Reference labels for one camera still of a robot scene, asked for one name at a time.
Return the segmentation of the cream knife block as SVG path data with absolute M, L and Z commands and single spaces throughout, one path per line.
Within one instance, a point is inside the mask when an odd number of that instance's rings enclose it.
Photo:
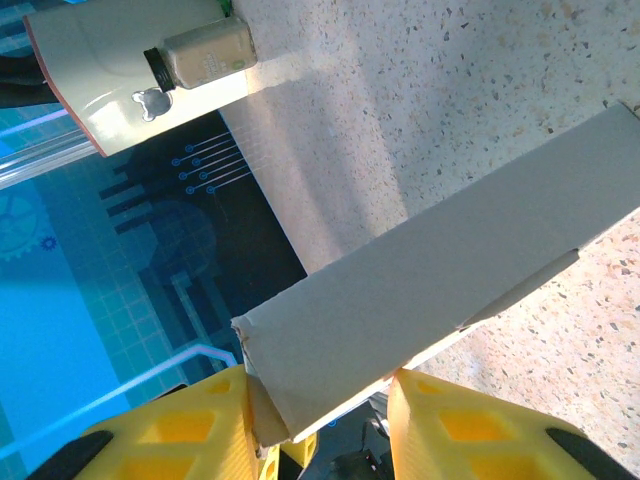
M 224 18 L 216 0 L 86 0 L 23 22 L 52 92 L 110 156 L 247 96 L 247 69 L 162 92 L 143 54 Z

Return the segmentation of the beige bottle black cap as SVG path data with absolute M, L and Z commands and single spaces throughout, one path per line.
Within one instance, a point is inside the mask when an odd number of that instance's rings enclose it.
M 192 90 L 257 63 L 250 28 L 236 16 L 165 38 L 143 54 L 162 92 Z

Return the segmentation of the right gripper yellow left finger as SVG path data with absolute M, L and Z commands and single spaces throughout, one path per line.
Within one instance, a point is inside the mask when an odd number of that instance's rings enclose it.
M 227 368 L 88 429 L 27 480 L 258 480 L 247 375 Z

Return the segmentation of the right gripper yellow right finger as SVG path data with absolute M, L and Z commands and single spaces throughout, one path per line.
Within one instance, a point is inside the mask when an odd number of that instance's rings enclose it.
M 395 480 L 638 480 L 564 420 L 418 371 L 387 418 Z

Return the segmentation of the white paper box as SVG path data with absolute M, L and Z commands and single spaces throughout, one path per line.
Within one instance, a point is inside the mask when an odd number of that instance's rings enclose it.
M 359 406 L 637 209 L 640 117 L 616 105 L 235 318 L 258 445 Z

